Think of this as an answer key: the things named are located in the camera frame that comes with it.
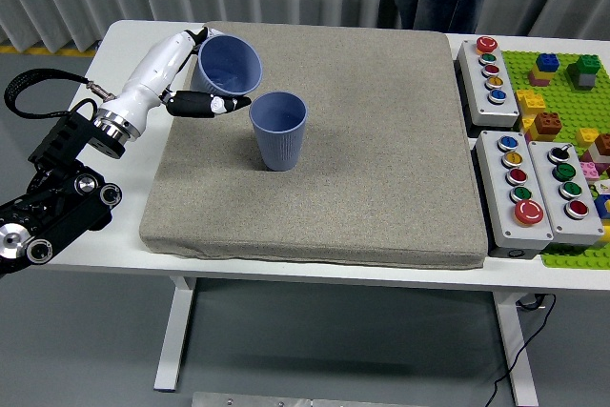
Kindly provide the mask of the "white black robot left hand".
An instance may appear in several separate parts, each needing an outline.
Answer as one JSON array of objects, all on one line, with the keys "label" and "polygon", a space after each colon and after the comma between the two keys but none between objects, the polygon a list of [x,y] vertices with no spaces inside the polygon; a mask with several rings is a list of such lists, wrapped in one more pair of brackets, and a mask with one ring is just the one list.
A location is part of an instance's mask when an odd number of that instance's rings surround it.
[{"label": "white black robot left hand", "polygon": [[175,117],[214,118],[248,106],[262,75],[256,50],[243,39],[208,28],[182,31],[149,50],[93,122],[134,140],[145,131],[149,110],[160,105]]}]

